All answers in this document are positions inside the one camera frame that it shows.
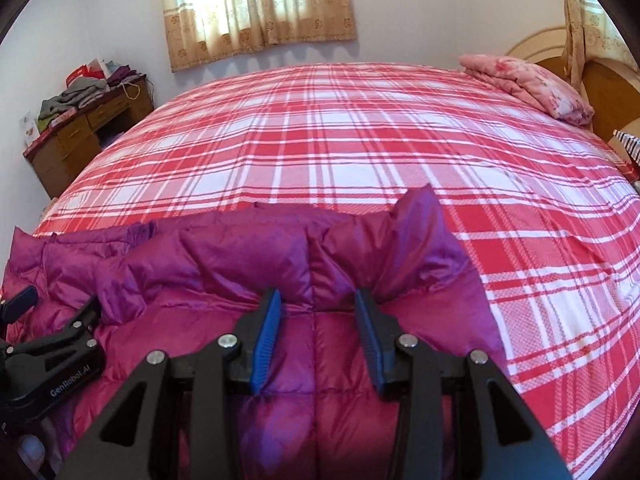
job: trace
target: plaid bedsheet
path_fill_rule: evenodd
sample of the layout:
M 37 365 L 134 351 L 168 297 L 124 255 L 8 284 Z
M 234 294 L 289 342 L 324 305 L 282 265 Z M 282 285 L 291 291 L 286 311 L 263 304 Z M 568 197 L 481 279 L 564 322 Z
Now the plaid bedsheet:
M 309 65 L 207 84 L 101 153 L 37 233 L 251 202 L 386 209 L 431 184 L 509 370 L 578 479 L 640 396 L 640 198 L 593 134 L 458 72 Z

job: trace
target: stack of clothes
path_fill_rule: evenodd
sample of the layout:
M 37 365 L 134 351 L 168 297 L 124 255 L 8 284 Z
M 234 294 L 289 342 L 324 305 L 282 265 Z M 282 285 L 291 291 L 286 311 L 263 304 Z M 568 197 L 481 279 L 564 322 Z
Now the stack of clothes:
M 140 74 L 136 70 L 132 70 L 129 65 L 121 65 L 111 73 L 107 79 L 107 84 L 110 88 L 115 88 L 118 85 L 130 83 L 139 76 Z
M 42 132 L 51 121 L 73 108 L 83 108 L 110 90 L 105 79 L 79 77 L 60 95 L 42 102 L 38 116 L 38 129 Z

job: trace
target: metal screw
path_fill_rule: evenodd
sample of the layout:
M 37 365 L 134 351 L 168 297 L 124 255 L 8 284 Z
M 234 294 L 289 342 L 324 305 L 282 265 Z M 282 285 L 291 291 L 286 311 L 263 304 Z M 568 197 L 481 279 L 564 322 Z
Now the metal screw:
M 398 342 L 405 348 L 415 348 L 418 346 L 418 338 L 413 334 L 402 334 Z
M 489 356 L 484 350 L 473 350 L 471 354 L 469 354 L 469 357 L 471 357 L 471 360 L 477 365 L 486 364 L 486 362 L 489 360 Z
M 146 355 L 146 362 L 150 365 L 159 365 L 165 357 L 166 354 L 162 350 L 153 350 Z
M 218 344 L 222 346 L 222 348 L 233 348 L 238 344 L 238 338 L 233 334 L 221 335 L 218 338 Z

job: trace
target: beige floral curtain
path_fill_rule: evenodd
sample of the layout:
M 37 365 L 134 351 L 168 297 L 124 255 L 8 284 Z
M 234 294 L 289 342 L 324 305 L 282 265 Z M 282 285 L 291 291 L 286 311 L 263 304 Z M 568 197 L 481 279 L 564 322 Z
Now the beige floral curtain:
M 353 40 L 350 0 L 162 0 L 173 72 L 270 45 Z
M 562 60 L 567 80 L 580 90 L 582 70 L 591 59 L 613 59 L 638 71 L 616 25 L 598 0 L 564 0 L 566 44 Z

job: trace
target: floral pillow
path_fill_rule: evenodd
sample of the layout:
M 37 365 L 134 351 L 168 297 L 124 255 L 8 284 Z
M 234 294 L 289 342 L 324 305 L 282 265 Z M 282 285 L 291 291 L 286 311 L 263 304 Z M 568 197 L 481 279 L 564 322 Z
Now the floral pillow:
M 569 83 L 541 66 L 509 56 L 460 57 L 465 73 L 574 126 L 591 124 L 595 111 Z

